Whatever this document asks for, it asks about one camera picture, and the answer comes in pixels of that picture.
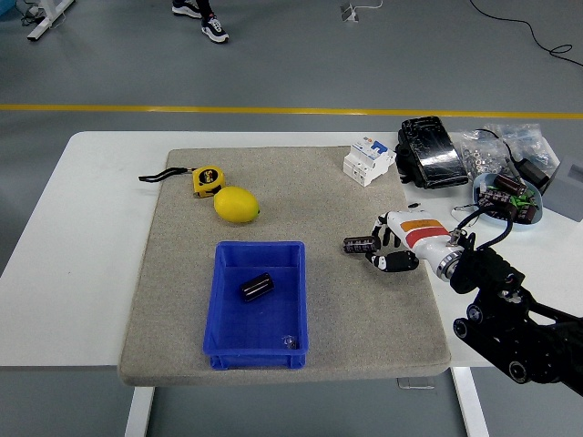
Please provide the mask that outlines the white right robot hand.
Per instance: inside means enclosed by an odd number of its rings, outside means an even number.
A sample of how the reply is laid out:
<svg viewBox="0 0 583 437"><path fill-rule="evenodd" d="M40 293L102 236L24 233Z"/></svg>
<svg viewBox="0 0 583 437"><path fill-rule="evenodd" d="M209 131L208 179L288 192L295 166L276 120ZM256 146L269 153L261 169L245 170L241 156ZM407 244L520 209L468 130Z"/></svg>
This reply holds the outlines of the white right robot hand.
<svg viewBox="0 0 583 437"><path fill-rule="evenodd" d="M389 211L374 223L374 237L385 228L382 244L391 236L402 243L404 250L377 255L376 249L365 254L366 259L383 272L414 270L420 260L426 260L434 274L443 281L451 279L461 258L463 248L451 243L449 231L427 211Z"/></svg>

